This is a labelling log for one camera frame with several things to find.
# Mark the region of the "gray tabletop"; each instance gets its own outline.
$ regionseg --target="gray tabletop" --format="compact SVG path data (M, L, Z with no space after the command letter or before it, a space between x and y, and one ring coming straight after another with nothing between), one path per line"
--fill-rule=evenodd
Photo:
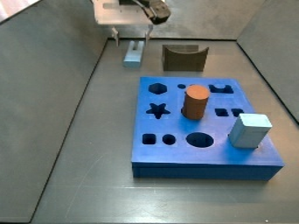
M203 73L165 72L163 44L210 47ZM141 68L125 68L129 42L108 41L32 223L299 222L299 129L235 42L150 41ZM238 79L267 114L286 163L269 181L134 178L131 150L141 76Z

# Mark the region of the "shape sorter board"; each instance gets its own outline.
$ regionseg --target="shape sorter board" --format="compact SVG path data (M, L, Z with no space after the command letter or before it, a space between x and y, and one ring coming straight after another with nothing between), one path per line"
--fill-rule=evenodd
M182 114L185 91L210 90L205 117ZM142 77L135 114L137 178L270 180L285 166L269 136L257 149L235 148L229 134L239 113L255 113L237 80Z

